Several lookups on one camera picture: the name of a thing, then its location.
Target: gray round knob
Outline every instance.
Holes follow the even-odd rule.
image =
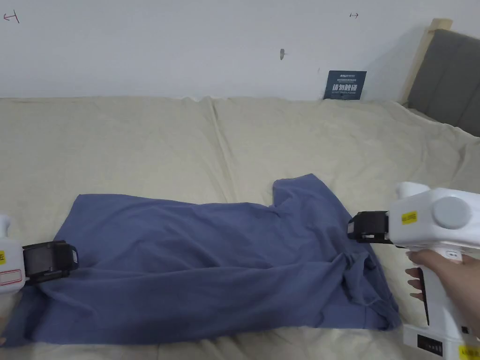
[[[439,226],[460,229],[470,221],[472,211],[464,200],[447,196],[433,203],[432,215]]]

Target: white wall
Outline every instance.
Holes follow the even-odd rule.
[[[329,70],[367,70],[364,99],[397,99],[432,18],[480,36],[479,0],[0,1],[13,9],[0,97],[316,99]]]

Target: gray upholstered headboard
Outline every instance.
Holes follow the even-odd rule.
[[[436,30],[408,107],[480,136],[480,39]]]

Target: finger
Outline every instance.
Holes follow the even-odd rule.
[[[418,299],[418,300],[424,301],[424,299],[423,299],[423,294],[410,293],[410,296],[413,297],[413,298],[416,298],[416,299]]]
[[[417,279],[420,279],[420,268],[419,267],[413,267],[411,269],[405,270],[407,274],[409,274],[411,277],[416,277]]]
[[[478,261],[477,259],[475,259],[471,256],[468,256],[468,255],[463,255],[462,260],[463,260],[464,264],[472,264],[472,263],[476,263]]]
[[[434,272],[440,270],[448,271],[452,266],[458,266],[454,262],[445,259],[439,253],[432,250],[420,250],[416,252],[408,252],[408,258],[417,265],[424,265]]]
[[[420,280],[409,280],[407,281],[409,285],[413,286],[417,290],[421,290],[421,281]]]

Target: human hand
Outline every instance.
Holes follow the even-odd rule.
[[[463,255],[463,263],[458,264],[445,259],[432,250],[409,252],[409,259],[418,265],[432,270],[439,277],[447,295],[466,319],[475,336],[480,337],[480,260]],[[405,270],[417,279],[408,283],[421,290],[419,268]],[[412,293],[411,296],[424,300],[423,295]]]

